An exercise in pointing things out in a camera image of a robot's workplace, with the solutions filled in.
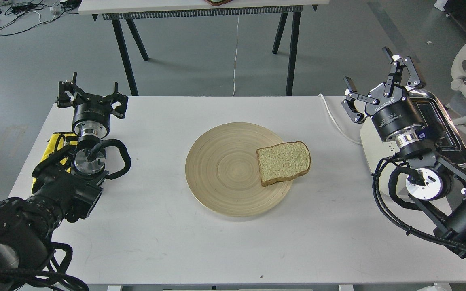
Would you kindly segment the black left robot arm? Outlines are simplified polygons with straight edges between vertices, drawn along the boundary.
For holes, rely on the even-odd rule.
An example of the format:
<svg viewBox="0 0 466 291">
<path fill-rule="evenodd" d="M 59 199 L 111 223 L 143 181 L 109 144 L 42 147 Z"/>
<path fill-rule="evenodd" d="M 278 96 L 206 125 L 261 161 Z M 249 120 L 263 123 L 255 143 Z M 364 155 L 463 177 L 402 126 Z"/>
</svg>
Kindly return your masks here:
<svg viewBox="0 0 466 291">
<path fill-rule="evenodd" d="M 122 177 L 131 168 L 126 146 L 106 139 L 110 118 L 124 118 L 128 97 L 118 91 L 100 96 L 72 81 L 59 82 L 57 106 L 74 109 L 76 144 L 65 141 L 34 168 L 35 182 L 27 199 L 0 201 L 0 291 L 23 285 L 56 291 L 87 291 L 82 280 L 69 276 L 73 250 L 52 240 L 63 221 L 86 219 L 102 194 L 102 183 Z"/>
</svg>

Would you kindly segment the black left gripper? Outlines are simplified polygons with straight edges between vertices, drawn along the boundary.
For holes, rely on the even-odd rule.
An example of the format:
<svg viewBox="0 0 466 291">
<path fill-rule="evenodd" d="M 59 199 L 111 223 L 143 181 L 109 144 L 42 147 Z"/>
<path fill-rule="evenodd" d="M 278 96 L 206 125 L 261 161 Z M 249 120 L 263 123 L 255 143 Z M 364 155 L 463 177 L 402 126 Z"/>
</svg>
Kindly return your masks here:
<svg viewBox="0 0 466 291">
<path fill-rule="evenodd" d="M 85 93 L 76 85 L 76 76 L 74 72 L 71 81 L 59 82 L 57 107 L 74 107 L 72 130 L 78 137 L 93 135 L 103 139 L 110 131 L 111 114 L 125 118 L 128 96 L 118 91 L 117 82 L 114 92 L 106 96 Z"/>
</svg>

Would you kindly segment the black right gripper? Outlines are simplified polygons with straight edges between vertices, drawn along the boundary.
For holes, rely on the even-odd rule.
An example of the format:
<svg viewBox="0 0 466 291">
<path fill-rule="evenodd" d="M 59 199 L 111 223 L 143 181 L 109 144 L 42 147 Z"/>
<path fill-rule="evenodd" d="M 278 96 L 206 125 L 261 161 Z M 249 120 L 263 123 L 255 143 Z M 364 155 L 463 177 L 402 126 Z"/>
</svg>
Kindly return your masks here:
<svg viewBox="0 0 466 291">
<path fill-rule="evenodd" d="M 379 84 L 367 95 L 362 95 L 357 92 L 352 79 L 344 77 L 347 90 L 342 106 L 353 123 L 362 124 L 367 116 L 358 111 L 355 101 L 367 103 L 365 112 L 370 116 L 382 142 L 394 141 L 399 148 L 423 148 L 416 131 L 422 128 L 424 122 L 407 91 L 425 88 L 424 78 L 416 70 L 411 57 L 394 55 L 387 47 L 382 50 L 391 64 L 385 83 Z M 402 75 L 405 70 L 409 78 L 403 85 Z"/>
</svg>

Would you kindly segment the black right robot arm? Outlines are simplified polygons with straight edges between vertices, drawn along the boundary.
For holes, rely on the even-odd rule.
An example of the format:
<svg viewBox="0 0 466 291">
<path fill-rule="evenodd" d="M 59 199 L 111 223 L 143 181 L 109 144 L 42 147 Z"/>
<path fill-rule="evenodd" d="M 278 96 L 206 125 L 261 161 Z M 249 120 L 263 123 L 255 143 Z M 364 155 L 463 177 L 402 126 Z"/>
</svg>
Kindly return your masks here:
<svg viewBox="0 0 466 291">
<path fill-rule="evenodd" d="M 398 152 L 383 157 L 372 173 L 372 192 L 381 213 L 406 232 L 445 246 L 466 258 L 466 148 L 446 109 L 424 90 L 425 83 L 411 57 L 394 55 L 384 47 L 390 63 L 386 80 L 360 94 L 352 79 L 342 106 L 353 123 L 369 119 L 382 142 L 392 142 Z M 405 209 L 422 211 L 433 223 L 427 234 L 403 222 L 386 206 L 379 182 L 393 164 L 387 182 L 390 198 Z"/>
</svg>

